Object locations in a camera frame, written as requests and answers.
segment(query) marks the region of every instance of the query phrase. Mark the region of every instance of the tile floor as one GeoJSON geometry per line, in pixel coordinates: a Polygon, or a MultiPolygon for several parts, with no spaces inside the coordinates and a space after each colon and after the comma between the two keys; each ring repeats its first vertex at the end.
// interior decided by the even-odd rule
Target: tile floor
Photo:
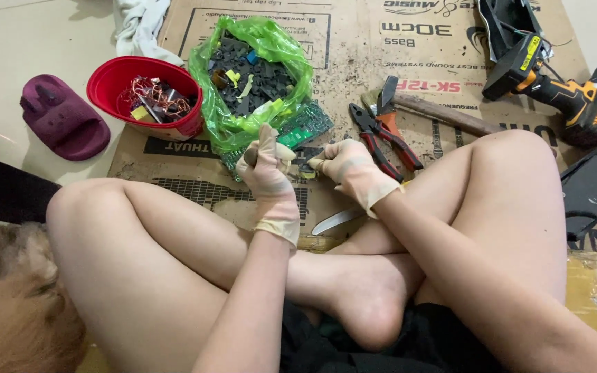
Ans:
{"type": "MultiPolygon", "coordinates": [[[[590,68],[597,66],[597,2],[563,0],[590,68]]],[[[86,162],[56,157],[22,121],[22,86],[37,74],[54,74],[86,98],[86,82],[115,56],[109,0],[0,0],[0,161],[68,184],[105,176],[123,129],[112,130],[108,149],[86,162]]]]}

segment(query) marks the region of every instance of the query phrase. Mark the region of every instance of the latex glove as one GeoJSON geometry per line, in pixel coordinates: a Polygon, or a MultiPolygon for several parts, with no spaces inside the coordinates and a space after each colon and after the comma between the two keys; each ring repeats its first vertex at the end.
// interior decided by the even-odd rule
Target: latex glove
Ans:
{"type": "Polygon", "coordinates": [[[328,145],[318,156],[309,159],[308,164],[337,182],[336,191],[355,199],[372,218],[377,218],[370,209],[379,200],[402,186],[377,167],[363,143],[347,139],[328,145]]]}
{"type": "Polygon", "coordinates": [[[259,140],[248,147],[257,149],[257,165],[249,166],[243,157],[236,164],[236,172],[250,187],[257,201],[255,230],[265,230],[283,237],[294,246],[299,242],[301,217],[296,193],[286,177],[292,150],[276,143],[278,131],[264,123],[259,128],[259,140]]]}

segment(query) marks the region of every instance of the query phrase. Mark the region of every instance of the dog fur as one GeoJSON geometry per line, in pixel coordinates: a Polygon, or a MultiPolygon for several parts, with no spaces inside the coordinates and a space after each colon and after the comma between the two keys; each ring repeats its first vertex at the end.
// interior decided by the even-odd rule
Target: dog fur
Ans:
{"type": "Polygon", "coordinates": [[[85,335],[45,228],[0,226],[0,372],[75,372],[85,335]]]}

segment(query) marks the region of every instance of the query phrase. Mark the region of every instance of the circuit board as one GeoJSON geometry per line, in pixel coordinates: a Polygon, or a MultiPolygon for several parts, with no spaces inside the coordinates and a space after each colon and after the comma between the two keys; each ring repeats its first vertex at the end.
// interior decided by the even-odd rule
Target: circuit board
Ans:
{"type": "MultiPolygon", "coordinates": [[[[333,121],[322,110],[317,100],[312,100],[301,113],[280,127],[278,142],[295,150],[331,128],[333,121]]],[[[236,181],[241,181],[235,171],[236,163],[244,156],[246,148],[247,146],[220,156],[222,163],[231,171],[236,181]]]]}

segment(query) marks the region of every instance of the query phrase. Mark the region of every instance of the knife blade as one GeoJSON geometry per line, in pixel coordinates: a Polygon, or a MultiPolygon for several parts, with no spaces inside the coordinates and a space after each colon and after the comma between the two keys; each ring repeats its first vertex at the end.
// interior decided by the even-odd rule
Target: knife blade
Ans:
{"type": "Polygon", "coordinates": [[[359,206],[352,207],[349,210],[341,211],[341,212],[325,219],[318,225],[316,225],[314,227],[314,229],[312,230],[312,234],[317,235],[317,234],[322,233],[330,228],[333,228],[333,227],[338,226],[344,222],[348,222],[350,220],[353,220],[354,218],[357,218],[357,217],[359,217],[361,215],[365,215],[365,214],[366,214],[366,211],[359,206]]]}

